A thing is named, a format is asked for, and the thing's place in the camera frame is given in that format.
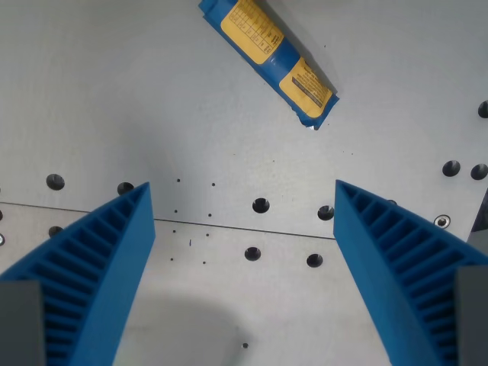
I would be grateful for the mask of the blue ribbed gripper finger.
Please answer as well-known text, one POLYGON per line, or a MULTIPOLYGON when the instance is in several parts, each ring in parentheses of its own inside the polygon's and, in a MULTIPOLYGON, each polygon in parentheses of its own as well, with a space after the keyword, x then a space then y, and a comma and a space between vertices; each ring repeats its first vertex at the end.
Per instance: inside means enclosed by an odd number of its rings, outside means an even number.
POLYGON ((64 228, 1 274, 42 292, 48 365, 114 362, 156 231, 144 183, 64 228))
POLYGON ((333 233, 392 365, 457 365, 454 276, 487 257, 411 211, 335 183, 333 233))

